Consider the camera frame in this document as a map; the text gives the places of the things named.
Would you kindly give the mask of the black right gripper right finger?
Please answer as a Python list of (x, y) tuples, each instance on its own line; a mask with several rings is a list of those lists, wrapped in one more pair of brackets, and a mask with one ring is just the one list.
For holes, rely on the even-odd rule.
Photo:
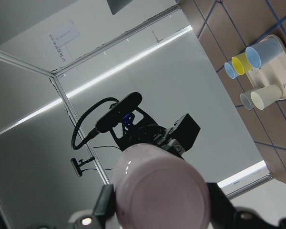
[(207, 182), (211, 199), (211, 221), (233, 221), (235, 208), (216, 183)]

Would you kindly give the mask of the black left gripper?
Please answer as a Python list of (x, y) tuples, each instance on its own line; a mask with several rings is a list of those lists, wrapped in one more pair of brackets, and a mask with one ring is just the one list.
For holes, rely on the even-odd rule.
[[(143, 118), (133, 124), (135, 114), (134, 111), (143, 115)], [(188, 151), (192, 148), (201, 128), (196, 121), (189, 115), (185, 114), (179, 118), (174, 126), (167, 131), (167, 128), (158, 125), (144, 110), (139, 107), (123, 117), (120, 121), (122, 124), (122, 137), (118, 138), (113, 129), (109, 132), (121, 151), (130, 146), (140, 143), (148, 143), (157, 146), (160, 136), (167, 134), (168, 139), (175, 139), (181, 147)]]

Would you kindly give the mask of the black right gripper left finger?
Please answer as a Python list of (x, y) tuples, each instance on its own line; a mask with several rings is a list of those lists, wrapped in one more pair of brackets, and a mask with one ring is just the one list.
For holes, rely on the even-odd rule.
[(103, 185), (93, 209), (95, 216), (112, 216), (115, 212), (115, 192), (113, 184)]

